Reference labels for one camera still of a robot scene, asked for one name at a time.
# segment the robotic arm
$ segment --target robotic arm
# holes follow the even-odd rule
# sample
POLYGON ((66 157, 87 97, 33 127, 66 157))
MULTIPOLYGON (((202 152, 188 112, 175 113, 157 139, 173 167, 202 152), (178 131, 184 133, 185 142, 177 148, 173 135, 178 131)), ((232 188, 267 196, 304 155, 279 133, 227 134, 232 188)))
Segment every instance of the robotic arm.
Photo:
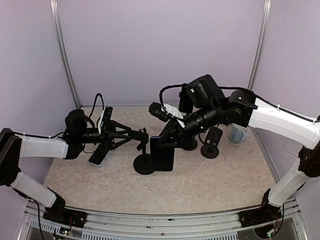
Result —
POLYGON ((65 200, 56 192, 44 187, 23 173, 19 168, 22 158, 58 158, 73 160, 84 150, 85 144, 99 144, 89 163, 101 167, 111 151, 129 142, 138 140, 146 145, 149 135, 146 129, 139 131, 111 120, 112 107, 102 112, 97 127, 81 109, 73 110, 65 118, 66 130, 58 138, 26 135, 4 128, 0 132, 0 186, 13 188, 21 196, 45 206, 44 219, 64 225, 83 228, 86 213, 65 208, 65 200))
POLYGON ((248 227, 280 218, 280 207, 310 178, 320 176, 320 120, 303 116, 259 97, 245 88, 218 87, 210 75, 189 84, 165 87, 160 102, 149 112, 167 122, 159 135, 158 148, 192 148, 196 135, 218 124, 237 124, 285 136, 303 145, 287 174, 263 196, 258 209, 240 212, 241 225, 248 227), (163 103, 165 89, 181 87, 179 109, 163 103), (225 97, 222 89, 234 91, 225 97))

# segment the light blue mug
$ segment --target light blue mug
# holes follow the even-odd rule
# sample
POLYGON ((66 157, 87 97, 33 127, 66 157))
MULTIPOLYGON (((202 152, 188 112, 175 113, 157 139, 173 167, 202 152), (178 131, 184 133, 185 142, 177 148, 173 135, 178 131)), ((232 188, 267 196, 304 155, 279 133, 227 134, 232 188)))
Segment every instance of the light blue mug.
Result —
POLYGON ((239 144, 247 140, 247 127, 232 124, 232 129, 230 132, 230 141, 234 144, 239 144))

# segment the round black base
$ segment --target round black base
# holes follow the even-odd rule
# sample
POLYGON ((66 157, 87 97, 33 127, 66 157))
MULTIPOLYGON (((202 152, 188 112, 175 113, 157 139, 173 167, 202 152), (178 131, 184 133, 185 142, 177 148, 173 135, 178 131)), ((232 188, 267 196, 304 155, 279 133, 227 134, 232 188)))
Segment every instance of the round black base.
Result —
POLYGON ((208 144, 205 144, 201 147, 200 150, 202 156, 204 156, 207 159, 215 159, 219 156, 219 149, 215 146, 211 146, 208 144))
POLYGON ((192 146, 191 146, 191 147, 188 147, 188 148, 183 148, 183 150, 185 150, 185 151, 193 151, 193 150, 195 150, 197 147, 198 147, 198 142, 197 142, 197 140, 194 138, 194 139, 192 139, 192 146))
POLYGON ((146 154, 146 162, 144 161, 144 156, 140 154, 133 161, 134 170, 141 175, 153 174, 155 171, 151 169, 151 155, 146 154))

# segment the beige tabletop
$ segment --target beige tabletop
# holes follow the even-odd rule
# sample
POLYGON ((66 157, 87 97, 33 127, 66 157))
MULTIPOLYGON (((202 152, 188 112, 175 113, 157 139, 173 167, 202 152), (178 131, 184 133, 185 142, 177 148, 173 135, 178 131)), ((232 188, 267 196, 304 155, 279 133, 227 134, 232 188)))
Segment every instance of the beige tabletop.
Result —
MULTIPOLYGON (((83 109, 89 115, 91 108, 83 109)), ((97 107, 94 121, 100 111, 97 107)), ((111 119, 134 130, 145 127, 149 136, 157 136, 165 126, 147 106, 114 107, 111 119)), ((132 140, 117 148, 102 168, 90 165, 91 154, 84 152, 75 160, 55 159, 44 185, 68 206, 115 213, 193 214, 260 204, 274 181, 251 130, 245 142, 234 144, 229 141, 231 128, 220 128, 223 136, 215 159, 204 158, 199 144, 194 151, 175 150, 173 171, 140 175, 133 168, 139 143, 132 140)), ((85 147, 87 152, 94 149, 85 147)))

